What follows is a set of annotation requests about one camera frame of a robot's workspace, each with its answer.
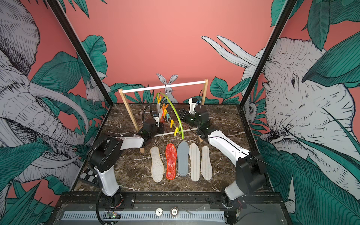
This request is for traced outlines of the white embossed foam insole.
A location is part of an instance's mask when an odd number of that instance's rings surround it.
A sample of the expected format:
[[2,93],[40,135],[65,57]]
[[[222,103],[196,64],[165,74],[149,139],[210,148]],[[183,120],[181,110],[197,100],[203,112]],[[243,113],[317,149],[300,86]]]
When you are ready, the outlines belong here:
[[159,120],[161,121],[163,117],[163,109],[160,103],[157,103],[157,112],[158,112]]

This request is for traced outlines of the green clothes hanger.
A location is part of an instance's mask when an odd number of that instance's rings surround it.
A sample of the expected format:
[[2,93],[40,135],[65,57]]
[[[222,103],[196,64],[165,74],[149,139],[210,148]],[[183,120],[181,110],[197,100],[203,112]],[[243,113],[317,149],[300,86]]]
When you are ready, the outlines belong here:
[[179,117],[179,114],[178,114],[177,110],[175,109],[174,105],[172,104],[172,102],[170,101],[170,99],[169,99],[165,94],[163,94],[163,93],[161,93],[161,92],[158,92],[156,95],[162,95],[162,96],[168,101],[168,103],[170,104],[170,106],[171,106],[171,108],[172,108],[173,112],[175,113],[176,118],[177,118],[177,120],[178,120],[178,123],[179,123],[179,126],[178,126],[178,128],[179,128],[179,134],[181,134],[181,138],[182,138],[182,140],[183,140],[183,139],[184,139],[184,129],[183,129],[182,121],[181,121],[181,119],[180,119],[180,117]]

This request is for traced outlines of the white striped fabric insole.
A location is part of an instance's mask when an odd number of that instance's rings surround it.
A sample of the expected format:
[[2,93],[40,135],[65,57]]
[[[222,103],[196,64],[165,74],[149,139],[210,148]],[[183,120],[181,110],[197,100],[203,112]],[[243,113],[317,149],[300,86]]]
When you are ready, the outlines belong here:
[[197,182],[200,179],[200,150],[195,143],[189,146],[189,155],[191,161],[191,180]]

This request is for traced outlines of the grey bubbled foam insole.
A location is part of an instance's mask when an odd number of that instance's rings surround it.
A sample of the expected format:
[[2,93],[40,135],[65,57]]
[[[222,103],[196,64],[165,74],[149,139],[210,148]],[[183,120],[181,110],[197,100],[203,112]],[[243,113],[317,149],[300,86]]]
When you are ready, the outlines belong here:
[[188,174],[188,155],[189,145],[187,142],[182,141],[177,148],[178,173],[182,177]]

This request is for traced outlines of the yellow-edged felt insole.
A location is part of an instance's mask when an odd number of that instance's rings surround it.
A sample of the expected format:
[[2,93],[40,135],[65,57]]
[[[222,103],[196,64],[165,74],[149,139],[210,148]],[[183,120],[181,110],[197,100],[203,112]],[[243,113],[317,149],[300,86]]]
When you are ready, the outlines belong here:
[[150,150],[151,153],[151,176],[156,183],[159,183],[163,179],[164,175],[164,165],[160,157],[159,148],[152,147]]

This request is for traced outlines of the white thin insole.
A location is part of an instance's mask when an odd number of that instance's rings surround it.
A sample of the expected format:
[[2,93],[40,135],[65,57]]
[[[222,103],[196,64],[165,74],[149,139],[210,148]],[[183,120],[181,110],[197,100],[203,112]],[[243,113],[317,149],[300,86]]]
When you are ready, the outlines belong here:
[[212,179],[212,165],[210,160],[210,148],[207,146],[202,147],[201,153],[201,173],[205,180],[210,181]]

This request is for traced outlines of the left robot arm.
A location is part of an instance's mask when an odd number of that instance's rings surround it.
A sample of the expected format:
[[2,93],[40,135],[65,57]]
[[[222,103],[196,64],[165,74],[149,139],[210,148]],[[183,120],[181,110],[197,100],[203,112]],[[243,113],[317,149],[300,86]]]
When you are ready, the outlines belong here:
[[157,134],[164,133],[161,123],[163,110],[157,104],[157,111],[151,112],[152,118],[145,119],[144,114],[152,105],[148,104],[142,113],[142,128],[136,134],[122,135],[104,132],[93,143],[87,156],[88,167],[96,174],[100,185],[100,199],[111,208],[119,207],[123,197],[121,188],[116,181],[114,165],[122,154],[122,150],[143,148]]

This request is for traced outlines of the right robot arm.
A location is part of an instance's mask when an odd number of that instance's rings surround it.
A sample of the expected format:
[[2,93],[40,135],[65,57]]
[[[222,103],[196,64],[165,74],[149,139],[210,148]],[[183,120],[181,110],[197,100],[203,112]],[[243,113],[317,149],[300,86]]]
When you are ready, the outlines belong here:
[[235,166],[235,181],[221,192],[221,201],[227,208],[235,205],[243,196],[249,195],[266,184],[266,165],[258,151],[249,151],[236,144],[209,119],[206,106],[181,109],[181,122],[197,128],[196,134],[209,145],[221,151]]

